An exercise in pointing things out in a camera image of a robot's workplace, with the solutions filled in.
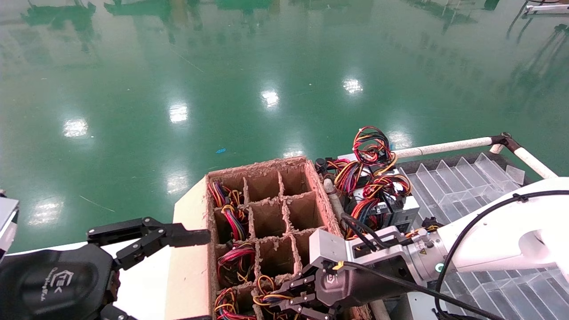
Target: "wire connector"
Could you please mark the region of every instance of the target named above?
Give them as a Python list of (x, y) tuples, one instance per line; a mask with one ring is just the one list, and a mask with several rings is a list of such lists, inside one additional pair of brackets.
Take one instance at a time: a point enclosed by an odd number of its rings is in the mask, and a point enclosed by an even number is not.
[(520, 194), (513, 194), (512, 198), (516, 199), (517, 201), (520, 201), (522, 203), (528, 202), (529, 198), (526, 195), (520, 195)]

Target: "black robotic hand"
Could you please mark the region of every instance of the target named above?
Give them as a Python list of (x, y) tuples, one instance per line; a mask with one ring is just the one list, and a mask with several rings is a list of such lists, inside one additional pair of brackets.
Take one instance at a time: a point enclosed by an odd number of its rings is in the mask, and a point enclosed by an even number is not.
[[(87, 238), (88, 244), (75, 250), (42, 250), (4, 258), (0, 319), (135, 320), (112, 305), (120, 286), (119, 270), (133, 267), (168, 245), (188, 247), (211, 240), (206, 229), (188, 231), (180, 223), (162, 224), (152, 218), (93, 228)], [(100, 248), (137, 238), (117, 252), (115, 259)]]

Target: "white pipe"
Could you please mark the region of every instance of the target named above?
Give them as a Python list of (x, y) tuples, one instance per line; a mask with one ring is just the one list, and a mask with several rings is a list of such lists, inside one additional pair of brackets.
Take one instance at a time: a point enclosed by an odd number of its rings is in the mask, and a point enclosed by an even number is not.
[[(409, 149), (395, 150), (397, 158), (408, 158), (408, 157), (418, 157), (420, 155), (440, 153), (447, 151), (455, 151), (462, 149), (469, 149), (474, 147), (489, 146), (492, 144), (492, 139), (490, 137), (468, 139), (455, 142), (440, 143), (438, 145), (422, 146)], [(356, 156), (353, 153), (341, 155), (338, 159), (348, 159), (351, 161), (356, 160)]]
[(514, 154), (518, 158), (522, 159), (530, 168), (532, 168), (537, 174), (539, 174), (543, 179), (557, 178), (558, 176), (555, 172), (551, 171), (546, 165), (541, 161), (537, 160), (531, 153), (529, 153), (525, 148), (519, 148), (514, 151)]
[(369, 303), (369, 306), (371, 307), (373, 315), (377, 320), (391, 320), (389, 313), (387, 313), (387, 309), (385, 308), (385, 303), (383, 300), (372, 301)]
[[(438, 145), (430, 145), (423, 147), (415, 147), (409, 149), (401, 149), (394, 151), (399, 159), (408, 157), (418, 157), (426, 154), (441, 153), (447, 151), (456, 151), (462, 149), (469, 149), (474, 147), (482, 147), (492, 145), (492, 139), (490, 137), (476, 138), (455, 142), (440, 143)], [(500, 152), (501, 148), (492, 145), (490, 149), (491, 152)], [(537, 160), (531, 153), (527, 152), (524, 148), (519, 148), (514, 151), (514, 154), (518, 156), (522, 161), (524, 161), (530, 168), (532, 168), (537, 174), (539, 174), (543, 179), (556, 178), (558, 177), (551, 169), (544, 165), (541, 161)], [(353, 153), (341, 155), (338, 159), (348, 159), (350, 161), (355, 161), (356, 156)]]
[(500, 153), (500, 152), (502, 151), (503, 148), (504, 148), (504, 145), (501, 145), (501, 144), (498, 143), (498, 144), (493, 145), (493, 146), (490, 148), (490, 152), (491, 152), (491, 153), (498, 154), (498, 153)]
[(324, 191), (328, 195), (328, 200), (330, 200), (330, 204), (332, 205), (332, 211), (336, 215), (338, 219), (338, 223), (342, 221), (342, 214), (344, 213), (344, 208), (340, 202), (340, 198), (338, 197), (338, 192), (336, 191), (336, 187), (334, 183), (330, 179), (324, 179)]

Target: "cardboard compartment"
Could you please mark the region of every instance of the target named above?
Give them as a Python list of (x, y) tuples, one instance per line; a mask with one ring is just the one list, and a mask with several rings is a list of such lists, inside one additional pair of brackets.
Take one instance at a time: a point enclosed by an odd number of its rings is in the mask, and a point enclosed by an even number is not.
[(316, 192), (285, 197), (284, 204), (290, 212), (290, 222), (299, 231), (324, 226), (324, 220), (316, 205)]
[[(214, 181), (218, 181), (221, 183), (222, 186), (230, 189), (230, 190), (237, 190), (240, 192), (240, 194), (244, 195), (244, 189), (246, 189), (245, 187), (245, 180), (243, 178), (243, 176), (240, 175), (235, 175), (235, 176), (231, 176), (231, 177), (223, 177), (223, 178), (214, 178), (211, 180), (211, 182), (213, 183)], [(209, 201), (211, 201), (211, 203), (213, 204), (213, 206), (215, 206), (215, 201), (213, 200), (213, 197), (211, 195), (211, 193), (208, 190), (208, 198)]]
[(277, 200), (251, 203), (249, 208), (249, 223), (253, 224), (256, 238), (282, 237), (286, 232), (286, 223)]
[[(236, 243), (237, 243), (237, 244), (242, 244), (243, 242), (244, 242), (244, 241), (238, 241), (238, 242), (236, 242)], [(214, 246), (215, 266), (216, 266), (216, 267), (215, 267), (215, 270), (216, 270), (216, 273), (215, 273), (215, 276), (216, 276), (216, 277), (215, 277), (215, 279), (216, 279), (217, 281), (215, 281), (213, 285), (214, 285), (214, 289), (215, 289), (216, 292), (218, 292), (219, 290), (228, 288), (228, 285), (225, 283), (225, 281), (219, 281), (219, 279), (217, 278), (217, 260), (218, 260), (220, 257), (222, 257), (224, 254), (228, 253), (228, 252), (229, 252), (229, 248), (228, 248), (226, 245), (224, 245), (224, 244), (216, 244), (216, 245)], [(248, 280), (247, 280), (246, 282), (242, 282), (242, 283), (239, 283), (239, 284), (233, 285), (233, 286), (242, 286), (242, 285), (245, 285), (245, 284), (251, 284), (252, 281), (255, 280), (254, 268), (255, 268), (255, 262), (253, 261), (253, 264), (251, 265), (251, 272), (249, 273), (249, 278), (248, 278)], [(225, 270), (222, 269), (222, 270), (221, 270), (221, 276), (223, 276), (223, 275), (225, 274), (224, 272), (227, 272), (227, 271), (225, 271)]]
[(294, 240), (296, 242), (296, 251), (300, 257), (300, 264), (302, 268), (304, 268), (307, 264), (310, 263), (310, 249), (308, 247), (310, 235), (314, 232), (314, 230), (305, 230), (300, 233), (294, 233)]
[(280, 274), (294, 273), (292, 241), (286, 237), (268, 237), (257, 242), (258, 259), (255, 276), (264, 274), (274, 278)]
[(239, 286), (234, 288), (233, 292), (235, 293), (235, 300), (236, 300), (236, 307), (238, 310), (237, 313), (240, 315), (255, 315), (255, 311), (253, 309), (253, 294), (252, 291), (255, 288), (255, 285), (252, 282), (249, 282), (246, 286)]
[(247, 176), (249, 200), (251, 202), (270, 199), (279, 195), (278, 171), (265, 171), (262, 175)]
[(280, 171), (283, 183), (283, 195), (297, 195), (309, 192), (309, 186), (304, 173), (304, 166), (291, 167)]
[[(249, 213), (249, 210), (246, 207), (239, 206), (239, 208), (242, 208), (246, 214)], [(213, 217), (215, 219), (215, 225), (217, 230), (217, 243), (224, 244), (227, 241), (232, 240), (233, 237), (231, 236), (232, 234), (231, 226), (229, 225), (229, 222), (227, 221), (227, 218), (223, 214), (221, 208), (216, 208), (213, 211)], [(244, 229), (245, 233), (247, 234), (245, 240), (247, 240), (251, 235), (249, 232), (249, 223), (247, 223), (247, 225), (244, 226)]]
[[(275, 290), (280, 289), (281, 285), (277, 284), (275, 279), (273, 279), (273, 281), (275, 281), (275, 288), (274, 289)], [(270, 285), (270, 283), (268, 281), (263, 280), (261, 286), (266, 292), (273, 291), (273, 287)], [(253, 289), (252, 294), (253, 294), (253, 296), (260, 296), (261, 292), (259, 291), (259, 289), (257, 289), (257, 287), (255, 287)], [(274, 319), (273, 315), (267, 311), (266, 307), (257, 306), (257, 305), (255, 305), (255, 307), (257, 307), (259, 310), (259, 312), (257, 313), (257, 320), (273, 320)]]

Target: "plastic organizer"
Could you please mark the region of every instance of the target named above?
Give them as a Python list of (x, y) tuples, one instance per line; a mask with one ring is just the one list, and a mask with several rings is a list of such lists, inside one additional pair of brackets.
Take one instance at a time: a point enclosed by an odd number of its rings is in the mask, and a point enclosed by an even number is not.
[[(406, 173), (420, 205), (421, 220), (434, 216), (443, 224), (512, 192), (523, 182), (524, 171), (504, 170), (485, 154), (469, 163), (460, 158), (449, 167), (440, 161), (435, 170), (419, 165)], [(449, 273), (442, 292), (508, 320), (562, 320), (569, 316), (569, 284), (555, 268)], [(476, 316), (447, 304), (450, 312)]]

